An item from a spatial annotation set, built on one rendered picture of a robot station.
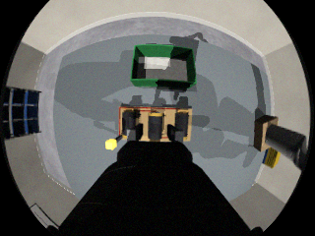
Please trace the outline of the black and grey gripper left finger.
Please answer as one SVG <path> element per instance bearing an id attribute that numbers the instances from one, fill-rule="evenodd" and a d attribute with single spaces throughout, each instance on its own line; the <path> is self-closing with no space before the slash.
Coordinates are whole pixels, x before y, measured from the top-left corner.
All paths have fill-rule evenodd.
<path id="1" fill-rule="evenodd" d="M 143 137 L 143 126 L 144 124 L 139 123 L 134 128 L 127 129 L 127 142 L 140 141 Z"/>

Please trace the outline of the green open-top box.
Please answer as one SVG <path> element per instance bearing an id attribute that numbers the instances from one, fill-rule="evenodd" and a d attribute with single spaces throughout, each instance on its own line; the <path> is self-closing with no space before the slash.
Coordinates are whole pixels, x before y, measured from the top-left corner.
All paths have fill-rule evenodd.
<path id="1" fill-rule="evenodd" d="M 193 87 L 197 84 L 193 48 L 161 44 L 135 45 L 130 81 L 135 87 Z"/>

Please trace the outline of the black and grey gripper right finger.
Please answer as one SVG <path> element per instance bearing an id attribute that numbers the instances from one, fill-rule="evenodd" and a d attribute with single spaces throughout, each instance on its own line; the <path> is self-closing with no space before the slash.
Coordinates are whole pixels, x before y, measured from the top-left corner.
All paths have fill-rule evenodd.
<path id="1" fill-rule="evenodd" d="M 183 144 L 184 131 L 178 130 L 171 124 L 167 124 L 167 137 L 172 142 L 180 142 Z"/>

